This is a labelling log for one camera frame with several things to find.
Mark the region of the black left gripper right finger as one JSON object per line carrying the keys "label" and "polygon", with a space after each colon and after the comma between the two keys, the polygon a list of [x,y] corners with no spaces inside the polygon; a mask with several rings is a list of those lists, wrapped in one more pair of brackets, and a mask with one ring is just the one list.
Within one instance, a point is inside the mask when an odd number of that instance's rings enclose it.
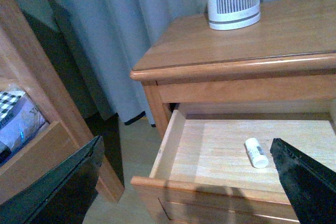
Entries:
{"label": "black left gripper right finger", "polygon": [[270,148],[300,223],[335,223],[335,172],[280,138]]}

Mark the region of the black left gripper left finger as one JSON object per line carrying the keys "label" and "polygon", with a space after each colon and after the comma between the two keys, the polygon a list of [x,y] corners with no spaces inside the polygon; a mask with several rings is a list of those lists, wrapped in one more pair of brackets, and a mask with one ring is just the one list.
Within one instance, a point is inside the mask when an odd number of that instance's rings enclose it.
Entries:
{"label": "black left gripper left finger", "polygon": [[96,136],[1,205],[1,223],[83,223],[96,193],[104,143]]}

